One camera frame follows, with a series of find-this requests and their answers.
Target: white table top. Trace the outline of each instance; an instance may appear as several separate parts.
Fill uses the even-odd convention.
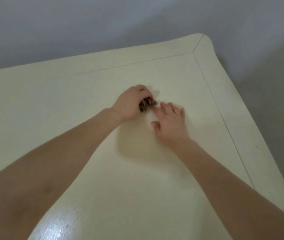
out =
[[[1,69],[0,170],[137,84],[183,106],[190,136],[284,210],[284,179],[202,34]],[[154,119],[147,113],[111,133],[30,239],[231,239],[195,179],[156,141]]]

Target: brown object in hand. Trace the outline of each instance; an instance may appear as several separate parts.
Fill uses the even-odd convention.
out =
[[[156,101],[152,97],[146,97],[139,103],[139,109],[141,112],[146,111],[148,107],[156,105]]]

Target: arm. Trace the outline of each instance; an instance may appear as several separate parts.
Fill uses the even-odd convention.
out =
[[[104,109],[0,171],[0,239],[27,239],[48,209],[68,189],[100,143],[122,122],[140,114],[152,97],[145,86],[126,90]]]
[[[158,139],[170,147],[195,177],[234,240],[284,239],[284,212],[236,177],[189,138],[184,109],[161,103],[152,122]]]

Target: finger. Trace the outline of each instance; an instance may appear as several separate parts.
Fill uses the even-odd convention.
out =
[[[176,107],[176,106],[175,106],[174,104],[172,104],[171,102],[169,102],[168,104],[171,106],[173,112],[174,112],[176,115],[181,116],[180,110],[179,110],[178,107]]]
[[[158,135],[161,131],[160,122],[159,121],[152,121],[151,125],[154,128],[155,134]]]
[[[182,109],[180,110],[180,113],[181,113],[182,119],[185,119],[185,110],[184,110],[184,108],[182,108]]]
[[[154,109],[152,109],[152,111],[155,114],[155,116],[158,118],[159,121],[161,121],[163,119],[163,117],[165,116],[165,114],[163,113],[163,111],[160,108],[154,108]]]
[[[136,85],[135,88],[136,88],[138,91],[143,91],[143,90],[147,89],[147,87],[144,86],[144,85]]]
[[[139,92],[139,100],[140,101],[147,98],[147,97],[153,98],[152,93],[147,88],[145,90]]]
[[[173,115],[173,110],[170,105],[165,104],[164,102],[160,102],[160,106],[164,109],[167,115]]]

